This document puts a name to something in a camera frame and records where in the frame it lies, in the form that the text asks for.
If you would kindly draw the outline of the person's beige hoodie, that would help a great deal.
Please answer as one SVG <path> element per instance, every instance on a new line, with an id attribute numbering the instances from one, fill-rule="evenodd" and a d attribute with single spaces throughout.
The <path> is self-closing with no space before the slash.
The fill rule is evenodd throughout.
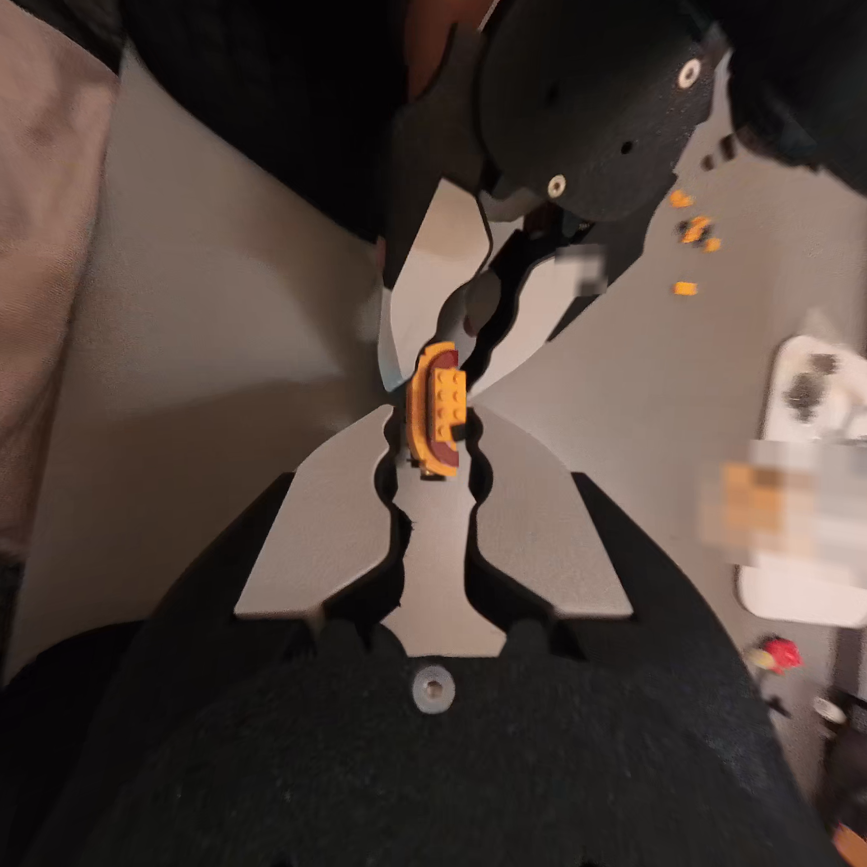
<path id="1" fill-rule="evenodd" d="M 18 4 L 1 7 L 1 547 L 16 562 L 29 547 L 118 78 Z"/>

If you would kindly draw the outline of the small red lego piece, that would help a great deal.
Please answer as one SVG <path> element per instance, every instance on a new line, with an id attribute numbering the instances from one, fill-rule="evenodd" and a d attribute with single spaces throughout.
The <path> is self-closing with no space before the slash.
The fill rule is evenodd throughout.
<path id="1" fill-rule="evenodd" d="M 804 664 L 796 643 L 776 635 L 748 648 L 744 659 L 755 669 L 775 676 L 783 676 Z"/>

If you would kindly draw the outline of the clear bag of dark parts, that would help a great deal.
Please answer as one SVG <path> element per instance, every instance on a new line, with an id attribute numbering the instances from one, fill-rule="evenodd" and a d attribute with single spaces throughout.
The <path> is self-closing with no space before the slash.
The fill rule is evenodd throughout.
<path id="1" fill-rule="evenodd" d="M 786 341 L 774 363 L 764 437 L 865 442 L 865 357 L 807 335 Z"/>

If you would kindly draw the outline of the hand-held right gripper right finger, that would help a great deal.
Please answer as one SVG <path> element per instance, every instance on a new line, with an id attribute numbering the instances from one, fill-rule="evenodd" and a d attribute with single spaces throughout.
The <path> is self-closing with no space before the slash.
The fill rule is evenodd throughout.
<path id="1" fill-rule="evenodd" d="M 508 633 L 574 621 L 626 621 L 631 601 L 572 473 L 541 441 L 487 408 L 471 412 L 466 449 L 474 500 L 465 590 Z"/>

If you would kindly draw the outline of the person's left hand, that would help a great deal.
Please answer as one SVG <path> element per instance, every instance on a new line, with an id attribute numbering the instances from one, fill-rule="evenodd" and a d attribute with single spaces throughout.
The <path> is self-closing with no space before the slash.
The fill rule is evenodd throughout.
<path id="1" fill-rule="evenodd" d="M 410 1 L 403 25 L 407 95 L 419 97 L 433 80 L 453 26 L 482 30 L 498 1 Z"/>

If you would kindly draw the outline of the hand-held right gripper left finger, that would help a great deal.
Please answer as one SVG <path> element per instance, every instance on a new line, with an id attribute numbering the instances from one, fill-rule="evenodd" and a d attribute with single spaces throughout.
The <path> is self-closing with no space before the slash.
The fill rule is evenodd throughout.
<path id="1" fill-rule="evenodd" d="M 401 415 L 382 405 L 328 439 L 294 473 L 234 615 L 348 621 L 368 635 L 401 603 L 412 533 L 396 504 Z"/>

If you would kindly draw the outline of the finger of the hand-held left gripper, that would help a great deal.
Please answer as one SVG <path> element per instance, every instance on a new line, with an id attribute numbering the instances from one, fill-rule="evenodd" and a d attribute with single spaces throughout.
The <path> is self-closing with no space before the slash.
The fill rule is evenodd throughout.
<path id="1" fill-rule="evenodd" d="M 471 402 L 526 363 L 608 287 L 610 243 L 598 236 L 598 226 L 568 237 L 562 222 L 515 231 L 482 274 L 492 308 L 464 362 Z"/>
<path id="2" fill-rule="evenodd" d="M 481 272 L 492 249 L 480 202 L 440 179 L 403 265 L 381 291 L 378 369 L 386 393 L 412 378 L 419 354 L 436 335 L 444 305 Z"/>

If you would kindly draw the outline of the white book stand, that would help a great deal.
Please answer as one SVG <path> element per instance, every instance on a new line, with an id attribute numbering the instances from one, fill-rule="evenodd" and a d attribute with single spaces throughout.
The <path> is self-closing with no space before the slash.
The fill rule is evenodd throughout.
<path id="1" fill-rule="evenodd" d="M 765 439 L 773 376 L 774 364 L 760 436 L 751 443 L 743 476 L 748 516 L 741 601 L 767 620 L 863 627 L 865 442 Z"/>

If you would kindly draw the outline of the person's left forearm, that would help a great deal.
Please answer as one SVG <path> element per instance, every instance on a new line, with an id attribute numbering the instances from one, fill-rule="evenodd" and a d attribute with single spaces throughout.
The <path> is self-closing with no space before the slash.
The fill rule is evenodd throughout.
<path id="1" fill-rule="evenodd" d="M 383 233 L 407 2 L 120 6 L 136 53 L 180 106 L 344 229 L 370 243 Z"/>

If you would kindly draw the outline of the orange lego car front assembly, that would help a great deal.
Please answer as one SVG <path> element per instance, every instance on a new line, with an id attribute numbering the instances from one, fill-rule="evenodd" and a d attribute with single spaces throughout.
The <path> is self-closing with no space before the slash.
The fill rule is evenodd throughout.
<path id="1" fill-rule="evenodd" d="M 467 422 L 466 372 L 456 345 L 428 345 L 406 386 L 406 444 L 412 466 L 424 480 L 454 478 L 460 466 L 458 444 Z"/>

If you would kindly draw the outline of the cluster of small lego pieces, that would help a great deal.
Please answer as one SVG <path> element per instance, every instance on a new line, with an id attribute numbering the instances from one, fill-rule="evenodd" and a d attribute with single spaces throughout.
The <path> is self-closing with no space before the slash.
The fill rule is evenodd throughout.
<path id="1" fill-rule="evenodd" d="M 680 244 L 705 253 L 721 250 L 722 242 L 715 234 L 714 224 L 705 216 L 696 216 L 679 223 L 677 236 Z"/>

